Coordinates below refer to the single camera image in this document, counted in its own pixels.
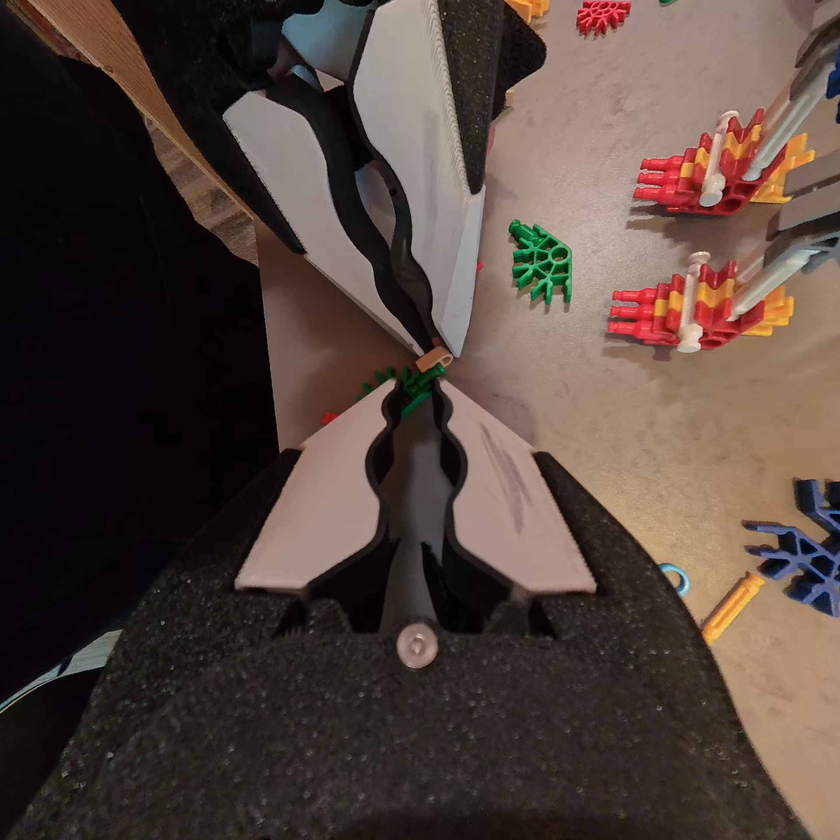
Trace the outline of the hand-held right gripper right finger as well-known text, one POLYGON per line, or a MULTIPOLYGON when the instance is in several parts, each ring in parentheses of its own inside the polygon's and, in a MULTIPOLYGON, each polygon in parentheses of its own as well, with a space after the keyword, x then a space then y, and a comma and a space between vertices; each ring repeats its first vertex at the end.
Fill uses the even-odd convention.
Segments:
POLYGON ((596 582, 537 451, 446 381, 432 402, 451 484, 440 558, 423 546, 437 623, 454 634, 553 634, 539 598, 594 594, 596 582))

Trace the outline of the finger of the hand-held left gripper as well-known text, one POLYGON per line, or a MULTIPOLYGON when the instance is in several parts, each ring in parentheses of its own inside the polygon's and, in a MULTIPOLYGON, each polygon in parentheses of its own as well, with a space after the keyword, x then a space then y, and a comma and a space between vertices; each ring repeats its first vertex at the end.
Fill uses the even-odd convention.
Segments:
POLYGON ((409 250, 429 281, 430 315, 461 355, 469 328, 486 190, 470 192, 436 2, 370 15, 351 75, 364 137, 402 188, 409 250))
POLYGON ((416 354, 430 351, 431 335, 362 203, 347 136, 325 94, 275 84, 247 92, 224 121, 309 263, 416 354))

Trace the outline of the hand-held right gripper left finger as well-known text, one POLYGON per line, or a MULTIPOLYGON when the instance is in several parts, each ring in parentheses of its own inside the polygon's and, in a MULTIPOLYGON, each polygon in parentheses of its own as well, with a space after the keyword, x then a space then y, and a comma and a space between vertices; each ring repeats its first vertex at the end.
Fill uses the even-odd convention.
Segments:
POLYGON ((357 632, 378 629, 396 550, 382 482, 399 423, 400 383, 387 380, 293 451, 237 590, 332 599, 357 632))

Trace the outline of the blue snowflake connector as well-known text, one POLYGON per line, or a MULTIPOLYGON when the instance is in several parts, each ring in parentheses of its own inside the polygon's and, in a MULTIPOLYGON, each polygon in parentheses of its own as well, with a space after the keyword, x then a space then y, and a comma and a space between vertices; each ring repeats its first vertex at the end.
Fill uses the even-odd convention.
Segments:
POLYGON ((796 506, 826 532, 815 540, 799 528, 768 522, 746 521, 747 530, 770 534, 778 546, 748 547, 761 558, 759 573, 770 581, 791 579, 785 593, 792 600, 827 616, 839 617, 839 482, 824 487, 815 479, 794 481, 796 506))

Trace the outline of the colourful construction toy model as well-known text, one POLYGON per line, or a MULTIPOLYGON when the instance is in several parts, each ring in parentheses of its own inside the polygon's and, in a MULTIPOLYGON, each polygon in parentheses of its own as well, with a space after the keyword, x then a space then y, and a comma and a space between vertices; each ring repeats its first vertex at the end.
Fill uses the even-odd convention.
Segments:
POLYGON ((800 131, 819 102, 838 99, 838 44, 838 2, 820 2, 795 74, 768 111, 746 125, 737 112, 724 112, 696 147, 642 162, 633 197, 669 214, 729 217, 749 203, 775 203, 779 211, 741 266, 731 260, 714 269, 701 251, 689 256, 684 275, 615 291, 609 333, 691 354, 743 335, 769 337, 789 323, 795 301, 784 284, 838 261, 838 151, 817 159, 800 131))

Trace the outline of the wooden cabinet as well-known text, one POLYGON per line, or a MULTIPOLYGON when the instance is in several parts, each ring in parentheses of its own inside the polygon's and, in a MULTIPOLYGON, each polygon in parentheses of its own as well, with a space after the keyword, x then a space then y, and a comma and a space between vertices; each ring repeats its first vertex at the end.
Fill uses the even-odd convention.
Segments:
POLYGON ((112 2, 31 1, 17 2, 17 7, 52 49, 61 55, 81 56, 110 76, 143 116, 224 191, 240 211, 250 219, 256 218, 189 139, 112 2))

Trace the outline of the orange short rod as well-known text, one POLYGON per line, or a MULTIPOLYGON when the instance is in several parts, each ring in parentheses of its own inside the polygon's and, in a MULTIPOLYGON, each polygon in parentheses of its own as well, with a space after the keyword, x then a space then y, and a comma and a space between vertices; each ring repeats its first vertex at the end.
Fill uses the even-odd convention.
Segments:
POLYGON ((707 645, 713 645, 723 635, 763 586, 764 578, 749 572, 730 589, 701 628, 702 637, 707 645))

